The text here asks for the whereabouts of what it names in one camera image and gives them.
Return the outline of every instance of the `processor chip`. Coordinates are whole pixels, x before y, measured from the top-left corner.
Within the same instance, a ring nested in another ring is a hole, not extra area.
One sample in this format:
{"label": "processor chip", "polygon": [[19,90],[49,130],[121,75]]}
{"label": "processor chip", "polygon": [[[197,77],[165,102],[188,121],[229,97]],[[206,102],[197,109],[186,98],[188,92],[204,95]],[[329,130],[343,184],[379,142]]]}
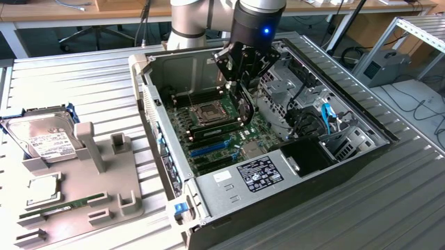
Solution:
{"label": "processor chip", "polygon": [[62,172],[38,176],[29,183],[26,210],[34,210],[63,200],[61,192]]}

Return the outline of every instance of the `gray metal box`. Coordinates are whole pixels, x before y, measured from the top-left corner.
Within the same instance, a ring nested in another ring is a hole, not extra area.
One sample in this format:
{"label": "gray metal box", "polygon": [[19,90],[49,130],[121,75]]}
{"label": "gray metal box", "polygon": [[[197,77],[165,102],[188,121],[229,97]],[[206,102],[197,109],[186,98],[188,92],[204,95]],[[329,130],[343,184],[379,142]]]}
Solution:
{"label": "gray metal box", "polygon": [[[364,54],[356,65],[356,69],[361,65],[361,62],[365,61],[364,58],[368,54]],[[395,82],[396,77],[404,73],[411,63],[412,59],[408,54],[403,54],[395,49],[381,50],[376,53],[364,73],[356,77],[369,88],[391,84]]]}

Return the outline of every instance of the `blue latch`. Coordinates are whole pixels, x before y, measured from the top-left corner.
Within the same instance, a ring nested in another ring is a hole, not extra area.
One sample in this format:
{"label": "blue latch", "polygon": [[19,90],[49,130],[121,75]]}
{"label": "blue latch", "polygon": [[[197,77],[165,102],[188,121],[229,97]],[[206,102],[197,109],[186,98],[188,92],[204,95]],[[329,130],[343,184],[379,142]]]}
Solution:
{"label": "blue latch", "polygon": [[332,116],[333,118],[337,118],[337,114],[329,103],[324,103],[324,105],[321,106],[321,116],[323,116],[323,119],[324,119],[327,127],[328,127],[328,134],[332,134],[332,130],[329,127],[329,116]]}
{"label": "blue latch", "polygon": [[184,202],[184,203],[180,203],[176,205],[176,215],[180,215],[182,214],[184,212],[188,212],[189,211],[189,206],[188,206],[188,203]]}

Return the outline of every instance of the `office chair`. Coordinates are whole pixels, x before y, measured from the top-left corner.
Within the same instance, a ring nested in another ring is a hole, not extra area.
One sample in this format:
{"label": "office chair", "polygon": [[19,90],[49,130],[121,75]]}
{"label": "office chair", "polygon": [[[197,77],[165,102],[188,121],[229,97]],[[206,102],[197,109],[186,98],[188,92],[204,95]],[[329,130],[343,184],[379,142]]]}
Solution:
{"label": "office chair", "polygon": [[75,40],[77,38],[90,34],[90,33],[94,33],[95,34],[95,37],[97,37],[97,50],[99,51],[101,50],[101,44],[99,44],[99,38],[101,38],[101,33],[107,33],[110,35],[114,35],[114,36],[118,36],[119,38],[126,38],[131,41],[131,45],[134,43],[134,38],[118,31],[123,31],[123,26],[122,24],[118,24],[118,31],[114,31],[114,30],[110,30],[107,27],[110,27],[111,25],[98,25],[98,26],[91,26],[86,29],[82,28],[82,26],[77,27],[78,29],[78,32],[74,33],[71,36],[63,38],[59,40],[59,44],[61,44],[61,49],[65,51],[65,52],[69,52],[70,51],[70,46],[66,44],[67,42]]}

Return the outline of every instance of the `warning label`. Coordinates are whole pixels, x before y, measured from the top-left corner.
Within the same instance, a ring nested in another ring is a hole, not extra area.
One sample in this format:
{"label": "warning label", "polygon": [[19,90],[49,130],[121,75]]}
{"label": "warning label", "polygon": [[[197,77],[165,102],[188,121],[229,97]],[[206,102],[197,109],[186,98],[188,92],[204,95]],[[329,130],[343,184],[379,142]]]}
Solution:
{"label": "warning label", "polygon": [[274,185],[284,180],[269,156],[237,167],[252,192]]}
{"label": "warning label", "polygon": [[75,153],[75,147],[66,132],[31,137],[29,143],[43,159]]}

